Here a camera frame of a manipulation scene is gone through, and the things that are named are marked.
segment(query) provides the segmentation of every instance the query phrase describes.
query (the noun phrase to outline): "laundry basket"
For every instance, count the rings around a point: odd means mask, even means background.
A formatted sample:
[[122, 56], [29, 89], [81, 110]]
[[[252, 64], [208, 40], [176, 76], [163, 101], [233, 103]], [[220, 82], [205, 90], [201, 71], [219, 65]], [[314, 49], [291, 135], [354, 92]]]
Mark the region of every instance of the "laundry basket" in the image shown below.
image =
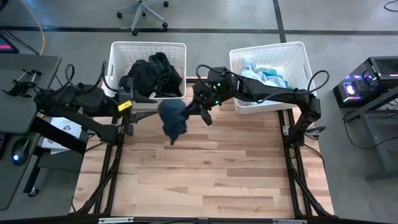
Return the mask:
[[[256, 67], [270, 67], [275, 69], [292, 88], [307, 89], [309, 79], [312, 77], [307, 53], [302, 42], [232, 50], [229, 53], [229, 61], [233, 72], [238, 74], [241, 72], [243, 58], [250, 58], [256, 64]], [[234, 105], [237, 114], [286, 110], [295, 106], [268, 100], [264, 104], [249, 105], [236, 98], [234, 98]]]
[[[170, 64], [181, 76], [180, 91], [182, 96], [173, 99], [182, 100], [185, 96], [186, 87], [186, 67], [187, 67], [187, 47], [180, 43], [161, 43], [161, 42], [113, 42], [111, 54], [109, 56], [108, 72], [106, 82], [111, 88], [118, 88], [121, 77], [127, 75], [131, 66], [139, 59], [148, 61], [149, 56], [163, 52], [166, 54]], [[103, 85], [103, 90], [107, 96], [114, 96], [114, 92]], [[162, 100], [171, 98], [151, 98], [157, 103], [135, 103], [134, 109], [155, 110]]]

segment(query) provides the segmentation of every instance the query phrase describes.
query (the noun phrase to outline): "desk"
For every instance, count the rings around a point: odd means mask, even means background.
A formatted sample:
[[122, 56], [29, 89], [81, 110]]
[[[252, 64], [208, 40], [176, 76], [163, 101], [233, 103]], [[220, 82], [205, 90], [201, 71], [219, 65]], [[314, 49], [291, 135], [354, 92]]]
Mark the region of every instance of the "desk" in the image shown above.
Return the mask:
[[0, 211], [7, 210], [10, 206], [40, 139], [40, 135], [36, 133], [29, 133], [26, 137], [32, 140], [32, 144], [30, 145], [28, 160], [24, 165], [15, 166], [11, 161], [11, 147], [14, 142], [21, 138], [18, 135], [10, 137], [4, 155], [0, 160], [0, 178], [2, 180], [0, 184]]
[[[188, 85], [184, 101], [191, 99]], [[174, 146], [157, 114], [136, 124], [134, 136], [124, 138], [112, 216], [294, 217], [278, 113], [237, 115], [232, 100], [210, 113], [212, 126], [200, 116], [191, 116], [188, 133]], [[96, 120], [111, 123], [110, 119]], [[93, 137], [87, 147], [98, 141]], [[306, 143], [318, 149], [316, 141], [306, 138]], [[98, 185], [105, 147], [84, 156], [73, 198], [76, 209]], [[302, 157], [309, 189], [333, 213], [322, 160], [304, 147]], [[300, 190], [298, 195], [303, 210]]]
[[[23, 54], [0, 54], [0, 89], [9, 90], [12, 88], [12, 79], [18, 79], [22, 75], [22, 68], [27, 70], [36, 69], [42, 72], [36, 78], [35, 83], [41, 88], [48, 89], [61, 63], [58, 57], [23, 55]], [[32, 147], [29, 149], [28, 161], [15, 166], [11, 161], [11, 147], [16, 140], [22, 137], [30, 129], [35, 120], [37, 112], [36, 105], [32, 98], [20, 96], [12, 97], [0, 92], [0, 133], [12, 134], [5, 148], [4, 155], [0, 160], [0, 210], [6, 210], [14, 198], [16, 189], [21, 182], [26, 167], [29, 164], [40, 135], [29, 133], [28, 138], [33, 140]]]
[[[0, 90], [9, 91], [14, 86], [12, 79], [18, 79], [23, 74], [22, 68], [41, 71], [42, 75], [36, 76], [35, 84], [44, 89], [50, 88], [61, 59], [51, 56], [0, 54], [0, 62]], [[25, 76], [24, 81], [31, 79], [31, 76]], [[35, 95], [31, 88], [27, 93]], [[33, 98], [9, 96], [1, 92], [0, 102], [4, 105], [0, 110], [0, 133], [27, 133], [37, 114]]]

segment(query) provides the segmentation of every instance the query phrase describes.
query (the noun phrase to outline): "chair wheel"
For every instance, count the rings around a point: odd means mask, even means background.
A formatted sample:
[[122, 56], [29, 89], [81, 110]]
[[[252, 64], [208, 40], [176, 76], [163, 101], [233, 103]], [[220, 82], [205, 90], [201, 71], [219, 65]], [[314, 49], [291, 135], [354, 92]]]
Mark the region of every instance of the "chair wheel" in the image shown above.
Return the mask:
[[32, 191], [27, 194], [28, 197], [35, 197], [40, 191], [36, 188], [32, 188]]

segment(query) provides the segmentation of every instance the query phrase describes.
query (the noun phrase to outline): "wooden tabletop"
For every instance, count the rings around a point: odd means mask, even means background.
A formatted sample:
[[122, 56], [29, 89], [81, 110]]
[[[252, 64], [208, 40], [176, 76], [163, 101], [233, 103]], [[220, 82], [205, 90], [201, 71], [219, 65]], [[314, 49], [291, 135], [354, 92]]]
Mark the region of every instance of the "wooden tabletop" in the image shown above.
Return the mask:
[[[187, 91], [186, 103], [192, 88]], [[294, 111], [297, 119], [300, 111]], [[124, 139], [112, 216], [294, 217], [277, 112], [237, 115], [230, 100], [210, 113], [212, 126], [191, 116], [188, 133], [174, 146], [158, 115], [135, 125], [134, 136]], [[316, 141], [306, 138], [306, 143], [318, 149]], [[94, 137], [87, 147], [95, 144]], [[84, 156], [73, 199], [76, 209], [98, 185], [105, 148]], [[305, 147], [301, 151], [309, 189], [333, 213], [322, 160]], [[301, 191], [298, 195], [304, 211]]]

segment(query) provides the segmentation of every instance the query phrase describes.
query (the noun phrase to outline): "black desk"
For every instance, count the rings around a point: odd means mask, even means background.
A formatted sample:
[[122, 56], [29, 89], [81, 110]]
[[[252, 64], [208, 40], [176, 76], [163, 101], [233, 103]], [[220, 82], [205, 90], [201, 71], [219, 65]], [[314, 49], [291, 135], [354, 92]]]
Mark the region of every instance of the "black desk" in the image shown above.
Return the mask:
[[[0, 54], [0, 89], [12, 88], [12, 79], [22, 75], [22, 68], [27, 70], [36, 69], [42, 72], [35, 82], [41, 88], [50, 88], [54, 76], [61, 63], [58, 57], [23, 55], [23, 54]], [[15, 166], [11, 161], [11, 147], [16, 140], [22, 137], [30, 129], [32, 122], [37, 116], [36, 105], [32, 98], [12, 97], [0, 92], [0, 133], [10, 133], [9, 142], [0, 160], [0, 210], [6, 210], [14, 198], [15, 192], [20, 184], [30, 158], [35, 152], [40, 135], [29, 133], [26, 137], [33, 140], [29, 150], [29, 159], [24, 165]]]
[[[51, 56], [24, 55], [24, 54], [0, 54], [0, 90], [9, 91], [12, 87], [12, 79], [18, 79], [22, 74], [22, 68], [26, 70], [36, 69], [42, 72], [37, 75], [35, 84], [48, 89], [57, 73], [61, 59]], [[32, 76], [25, 76], [24, 81], [30, 81]], [[28, 94], [34, 96], [33, 89]], [[0, 133], [25, 134], [36, 117], [36, 105], [32, 98], [9, 96], [0, 93]]]
[[15, 166], [11, 161], [11, 147], [16, 140], [21, 138], [18, 135], [10, 137], [4, 155], [0, 160], [0, 211], [7, 210], [10, 206], [40, 139], [40, 135], [37, 133], [29, 133], [26, 137], [32, 140], [32, 144], [30, 145], [28, 160], [24, 165]]

